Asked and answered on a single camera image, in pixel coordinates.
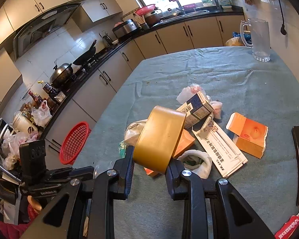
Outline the person's left hand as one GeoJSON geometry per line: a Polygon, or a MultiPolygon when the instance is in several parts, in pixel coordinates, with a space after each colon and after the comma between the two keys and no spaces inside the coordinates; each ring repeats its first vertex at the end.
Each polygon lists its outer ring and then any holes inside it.
{"type": "Polygon", "coordinates": [[[28,196],[27,197],[27,201],[29,202],[30,206],[33,208],[33,210],[37,213],[40,214],[40,212],[42,211],[42,206],[41,204],[32,196],[28,196]]]}

